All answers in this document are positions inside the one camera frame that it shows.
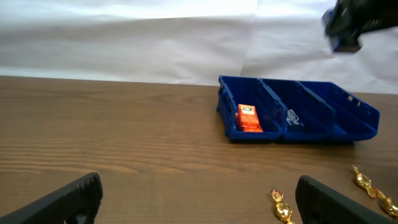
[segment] wooden table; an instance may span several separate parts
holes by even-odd
[[[231,144],[217,86],[0,77],[0,216],[98,172],[96,223],[281,223],[303,174],[385,215],[354,185],[352,164],[398,198],[398,95],[357,94],[379,134],[343,146]]]

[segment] dark blue box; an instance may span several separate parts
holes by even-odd
[[[299,82],[220,76],[217,110],[234,139],[359,141],[377,134],[380,112],[330,82]],[[237,130],[239,104],[253,105],[263,133]],[[303,126],[289,128],[288,110]]]

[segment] white fabric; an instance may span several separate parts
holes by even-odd
[[[398,93],[398,30],[333,54],[334,0],[2,0],[0,75],[218,85],[218,75]]]

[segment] white backdrop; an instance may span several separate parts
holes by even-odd
[[[398,29],[333,54],[335,0],[0,0],[0,75],[218,85],[218,75],[398,93]]]

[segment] blurry black object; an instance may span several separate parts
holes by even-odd
[[[296,203],[305,224],[395,223],[307,175],[298,180]]]
[[[398,1],[337,0],[322,19],[333,51],[357,52],[361,34],[398,26]]]
[[[103,196],[97,173],[87,174],[0,218],[0,224],[92,224]]]
[[[103,196],[101,179],[90,173],[0,218],[1,224],[92,224]],[[395,223],[303,175],[296,202],[304,224]]]

